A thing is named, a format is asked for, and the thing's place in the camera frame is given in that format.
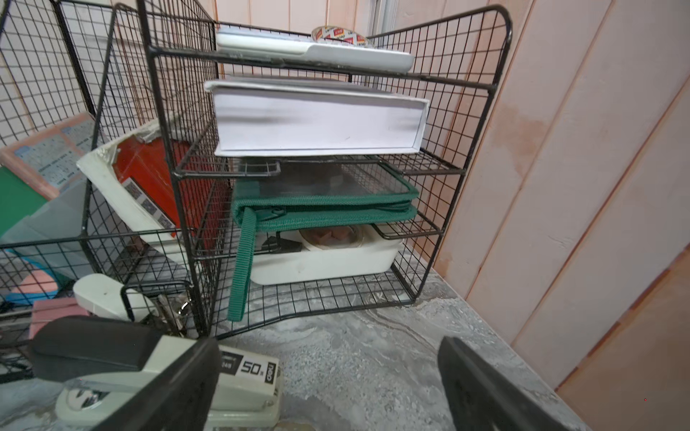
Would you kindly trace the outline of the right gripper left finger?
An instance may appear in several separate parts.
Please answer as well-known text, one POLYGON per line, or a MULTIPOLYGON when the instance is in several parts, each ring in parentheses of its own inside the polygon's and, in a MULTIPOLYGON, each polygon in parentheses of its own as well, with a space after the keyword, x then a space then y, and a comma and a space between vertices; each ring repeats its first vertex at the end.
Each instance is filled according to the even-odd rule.
POLYGON ((202 430, 220 368, 217 341, 197 341, 95 429, 202 430))

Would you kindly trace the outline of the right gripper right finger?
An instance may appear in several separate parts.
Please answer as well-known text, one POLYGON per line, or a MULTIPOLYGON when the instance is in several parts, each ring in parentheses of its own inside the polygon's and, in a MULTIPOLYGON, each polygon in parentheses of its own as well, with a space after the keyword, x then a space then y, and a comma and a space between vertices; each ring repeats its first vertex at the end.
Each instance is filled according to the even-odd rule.
POLYGON ((566 429, 461 339, 442 339, 438 369, 457 430, 566 429))

